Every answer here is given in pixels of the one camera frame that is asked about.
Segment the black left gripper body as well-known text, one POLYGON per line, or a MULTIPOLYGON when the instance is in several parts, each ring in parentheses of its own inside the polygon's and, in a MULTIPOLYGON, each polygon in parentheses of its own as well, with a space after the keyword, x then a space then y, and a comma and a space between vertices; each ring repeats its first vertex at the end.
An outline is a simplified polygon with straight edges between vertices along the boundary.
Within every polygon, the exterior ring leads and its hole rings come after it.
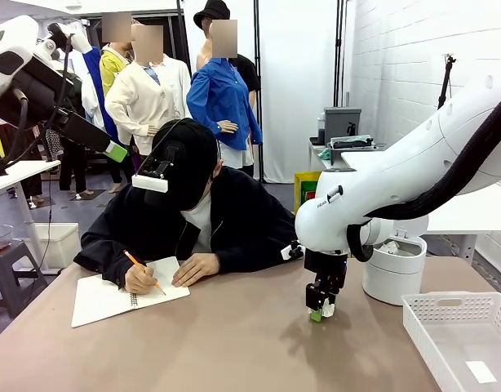
POLYGON ((49 120, 61 93, 63 75, 49 66, 27 64, 13 77, 11 85, 0 97, 0 119, 15 127, 20 121, 20 90, 28 99, 26 127, 49 120))

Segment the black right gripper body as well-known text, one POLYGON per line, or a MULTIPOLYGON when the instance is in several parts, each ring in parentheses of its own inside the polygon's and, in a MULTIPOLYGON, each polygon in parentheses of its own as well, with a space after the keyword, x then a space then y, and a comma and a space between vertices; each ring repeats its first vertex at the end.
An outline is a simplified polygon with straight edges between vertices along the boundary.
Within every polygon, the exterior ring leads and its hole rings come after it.
POLYGON ((313 283, 306 286, 308 291, 339 293, 344 287, 348 256, 335 252, 315 252, 307 250, 304 268, 316 274, 313 283))

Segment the person's left hand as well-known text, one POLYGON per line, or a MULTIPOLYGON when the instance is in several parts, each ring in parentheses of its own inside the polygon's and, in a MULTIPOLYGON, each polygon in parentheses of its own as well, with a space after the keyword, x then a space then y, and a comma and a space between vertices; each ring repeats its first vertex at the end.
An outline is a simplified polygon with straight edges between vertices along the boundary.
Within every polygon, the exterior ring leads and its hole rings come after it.
POLYGON ((219 258, 214 253, 194 253, 173 276, 174 287, 189 287, 198 280, 219 273, 219 258))

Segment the person's right hand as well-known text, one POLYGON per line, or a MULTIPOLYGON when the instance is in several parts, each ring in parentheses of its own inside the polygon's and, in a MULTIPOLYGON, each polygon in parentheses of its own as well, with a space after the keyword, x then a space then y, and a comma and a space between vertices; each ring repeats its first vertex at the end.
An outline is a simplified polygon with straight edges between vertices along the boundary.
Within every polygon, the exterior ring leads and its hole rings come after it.
POLYGON ((145 265, 132 265, 125 274, 124 288, 137 295, 148 294, 157 285, 152 268, 145 265))

